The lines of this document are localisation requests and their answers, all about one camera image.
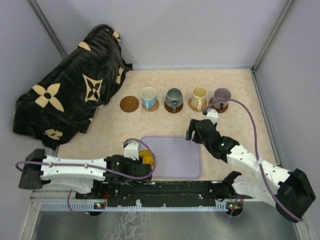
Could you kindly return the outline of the yellow glass mug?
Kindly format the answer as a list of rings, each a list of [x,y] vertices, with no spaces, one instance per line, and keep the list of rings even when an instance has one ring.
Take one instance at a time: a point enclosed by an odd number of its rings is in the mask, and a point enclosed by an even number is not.
[[[154,157],[149,150],[142,150],[139,152],[139,156],[142,157],[142,163],[154,167]]]

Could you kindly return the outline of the brown wooden coaster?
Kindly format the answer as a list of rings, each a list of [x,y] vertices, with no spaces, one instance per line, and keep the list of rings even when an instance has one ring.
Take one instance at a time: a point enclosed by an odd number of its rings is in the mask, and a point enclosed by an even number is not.
[[[227,104],[227,105],[225,106],[225,108],[223,108],[223,109],[215,108],[214,105],[211,105],[210,108],[216,110],[219,114],[221,114],[221,113],[224,113],[224,112],[226,112],[226,111],[228,110],[229,104]]]
[[[119,103],[120,109],[126,113],[132,113],[139,107],[139,100],[134,96],[126,96]]]

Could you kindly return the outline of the woven rattan coaster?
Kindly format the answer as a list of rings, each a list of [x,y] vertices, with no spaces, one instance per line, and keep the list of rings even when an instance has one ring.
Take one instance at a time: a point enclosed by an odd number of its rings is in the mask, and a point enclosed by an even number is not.
[[[147,111],[147,112],[154,112],[156,111],[160,106],[159,100],[156,99],[155,105],[153,107],[151,107],[150,109],[147,109],[146,106],[144,104],[142,104],[142,108]]]
[[[193,107],[193,105],[192,105],[192,99],[190,98],[190,99],[188,100],[188,106],[189,106],[189,108],[190,108],[191,110],[193,110],[193,111],[195,111],[195,112],[200,112],[200,111],[203,111],[203,110],[208,106],[208,104],[207,104],[207,101],[205,101],[204,104],[203,104],[203,106],[201,107],[201,109],[198,110],[197,107]]]

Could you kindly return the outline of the cream ceramic mug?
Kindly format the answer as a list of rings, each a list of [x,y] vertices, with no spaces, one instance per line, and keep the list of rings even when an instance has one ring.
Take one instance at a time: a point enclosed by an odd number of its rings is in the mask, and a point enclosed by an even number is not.
[[[200,112],[206,105],[207,90],[202,86],[197,86],[192,90],[191,105]]]

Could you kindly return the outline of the purple glass mug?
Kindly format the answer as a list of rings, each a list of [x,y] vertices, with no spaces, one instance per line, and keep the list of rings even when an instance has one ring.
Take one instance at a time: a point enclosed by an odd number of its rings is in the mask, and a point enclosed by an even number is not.
[[[213,94],[213,105],[216,109],[223,109],[229,104],[228,99],[231,99],[232,94],[227,88],[217,88]]]

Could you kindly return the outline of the dark wooden coaster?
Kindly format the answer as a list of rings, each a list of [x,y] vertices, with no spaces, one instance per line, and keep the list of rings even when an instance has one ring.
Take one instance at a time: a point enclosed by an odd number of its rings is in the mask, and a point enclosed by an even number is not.
[[[184,104],[182,103],[181,105],[177,105],[177,101],[171,101],[169,104],[167,102],[164,102],[164,108],[167,112],[171,114],[177,114],[183,109]]]

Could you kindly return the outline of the grey green mug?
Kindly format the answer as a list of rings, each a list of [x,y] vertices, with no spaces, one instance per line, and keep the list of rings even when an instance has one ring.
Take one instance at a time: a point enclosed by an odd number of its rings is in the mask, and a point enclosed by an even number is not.
[[[171,88],[167,91],[165,103],[174,113],[183,104],[183,94],[178,88]]]

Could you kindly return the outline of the white blue mug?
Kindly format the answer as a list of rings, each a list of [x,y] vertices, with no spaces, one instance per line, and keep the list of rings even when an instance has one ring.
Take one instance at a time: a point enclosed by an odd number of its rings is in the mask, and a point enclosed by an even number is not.
[[[153,108],[157,101],[157,92],[153,87],[145,87],[140,92],[143,105],[147,110]]]

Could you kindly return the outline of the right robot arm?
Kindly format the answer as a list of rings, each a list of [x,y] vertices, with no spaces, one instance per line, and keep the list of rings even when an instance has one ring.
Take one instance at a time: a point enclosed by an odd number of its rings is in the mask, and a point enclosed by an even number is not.
[[[287,170],[249,152],[235,139],[222,136],[209,119],[191,119],[186,140],[202,144],[216,159],[251,173],[248,177],[236,173],[223,185],[229,198],[246,195],[265,202],[287,220],[298,223],[316,199],[307,175],[300,169]]]

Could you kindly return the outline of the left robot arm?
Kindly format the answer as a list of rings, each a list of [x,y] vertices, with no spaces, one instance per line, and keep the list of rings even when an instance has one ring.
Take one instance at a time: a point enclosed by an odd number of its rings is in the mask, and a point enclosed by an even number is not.
[[[15,167],[21,172],[18,187],[39,190],[48,185],[62,190],[73,190],[97,199],[103,195],[103,183],[126,184],[152,179],[156,163],[143,156],[131,159],[124,155],[78,160],[47,155],[36,149]]]

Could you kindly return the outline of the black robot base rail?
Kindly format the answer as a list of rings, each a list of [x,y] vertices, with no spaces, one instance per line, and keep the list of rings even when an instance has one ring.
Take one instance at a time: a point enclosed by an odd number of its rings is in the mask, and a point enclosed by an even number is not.
[[[77,200],[102,200],[108,207],[214,207],[216,201],[238,194],[231,181],[144,181],[125,184],[93,184],[90,193],[76,193]]]

